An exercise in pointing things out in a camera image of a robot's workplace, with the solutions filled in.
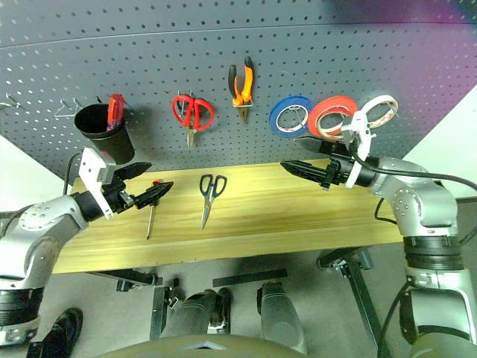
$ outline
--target orange pliers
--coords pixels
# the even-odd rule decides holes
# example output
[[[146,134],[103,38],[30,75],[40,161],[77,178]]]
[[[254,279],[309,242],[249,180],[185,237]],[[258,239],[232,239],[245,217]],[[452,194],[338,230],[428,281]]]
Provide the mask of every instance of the orange pliers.
[[[253,85],[253,63],[249,56],[245,58],[245,82],[244,89],[239,92],[237,88],[237,66],[230,65],[229,68],[229,90],[232,93],[232,106],[236,107],[240,118],[247,119],[248,108],[253,106],[252,85]]]

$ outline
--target black cable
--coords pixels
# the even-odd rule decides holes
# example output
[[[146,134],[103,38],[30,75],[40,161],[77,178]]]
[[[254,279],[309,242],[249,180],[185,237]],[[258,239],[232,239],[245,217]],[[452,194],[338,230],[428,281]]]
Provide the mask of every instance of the black cable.
[[[391,224],[397,225],[397,221],[393,219],[388,219],[388,218],[383,218],[381,216],[378,216],[379,214],[379,209],[381,209],[382,202],[384,201],[384,198],[379,199],[379,203],[376,205],[376,210],[374,210],[374,218],[376,220],[380,220],[382,222],[390,222]]]
[[[5,236],[5,234],[7,233],[7,229],[12,223],[12,221],[22,215],[29,207],[31,207],[31,205],[27,205],[26,207],[23,207],[22,209],[17,210],[15,213],[10,215],[10,218],[8,218],[7,222],[5,223],[5,226],[1,229],[0,237]]]
[[[429,178],[429,179],[441,179],[441,180],[450,180],[456,183],[461,183],[467,185],[477,191],[477,184],[473,183],[470,180],[456,177],[454,175],[447,174],[436,174],[436,173],[424,173],[424,172],[407,172],[406,170],[390,170],[383,168],[376,168],[375,166],[365,162],[358,156],[356,146],[354,143],[350,147],[351,155],[354,160],[356,160],[363,167],[368,168],[376,173],[387,174],[387,175],[400,175],[404,177],[415,177],[415,178]],[[467,244],[475,235],[477,234],[477,225],[460,241],[461,246]]]
[[[74,153],[69,159],[68,159],[68,163],[66,164],[66,170],[65,170],[65,176],[63,178],[64,180],[64,184],[63,184],[63,195],[66,195],[66,193],[68,192],[68,181],[69,181],[69,172],[72,170],[72,164],[73,164],[73,160],[75,160],[76,156],[80,155],[81,152],[80,151],[77,151],[76,153]]]
[[[379,341],[378,341],[378,356],[377,356],[378,358],[381,358],[382,344],[385,341],[386,331],[388,330],[389,322],[391,322],[391,317],[393,316],[394,310],[396,309],[397,304],[401,300],[401,296],[408,289],[410,284],[411,283],[409,281],[406,281],[404,285],[402,285],[401,289],[399,290],[396,297],[394,298],[394,301],[391,304],[391,307],[389,307],[388,315],[386,316],[385,323],[382,325],[381,336],[379,337]]]

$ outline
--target wooden table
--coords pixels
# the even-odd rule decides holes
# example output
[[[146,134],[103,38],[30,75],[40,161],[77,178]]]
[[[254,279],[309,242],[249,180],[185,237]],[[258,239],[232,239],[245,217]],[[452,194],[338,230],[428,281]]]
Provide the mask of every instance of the wooden table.
[[[311,163],[324,168],[328,160]],[[200,229],[202,174],[228,178]],[[344,185],[323,191],[317,183],[287,173],[278,163],[151,172],[127,180],[140,194],[152,180],[174,181],[156,209],[145,238],[150,208],[131,208],[112,220],[92,222],[61,251],[54,273],[101,271],[226,257],[248,257],[320,248],[375,245],[402,240],[394,225],[378,222],[378,199],[367,189]],[[73,192],[84,191],[76,180]],[[382,215],[392,217],[387,204]]]

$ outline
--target white wall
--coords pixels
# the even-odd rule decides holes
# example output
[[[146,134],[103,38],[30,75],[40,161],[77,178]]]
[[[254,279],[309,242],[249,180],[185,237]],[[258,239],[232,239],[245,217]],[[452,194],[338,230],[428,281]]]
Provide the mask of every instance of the white wall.
[[[0,211],[60,196],[63,180],[0,136]]]
[[[457,175],[477,183],[477,86],[404,159],[433,173]],[[477,196],[468,186],[443,183],[456,198]]]

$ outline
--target black cup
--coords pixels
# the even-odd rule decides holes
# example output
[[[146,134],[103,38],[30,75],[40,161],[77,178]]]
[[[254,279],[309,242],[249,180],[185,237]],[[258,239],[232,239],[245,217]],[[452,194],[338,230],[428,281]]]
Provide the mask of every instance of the black cup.
[[[107,104],[91,104],[75,116],[75,127],[88,138],[97,149],[107,152],[116,164],[125,164],[133,159],[134,148],[127,134],[124,121],[106,131]]]

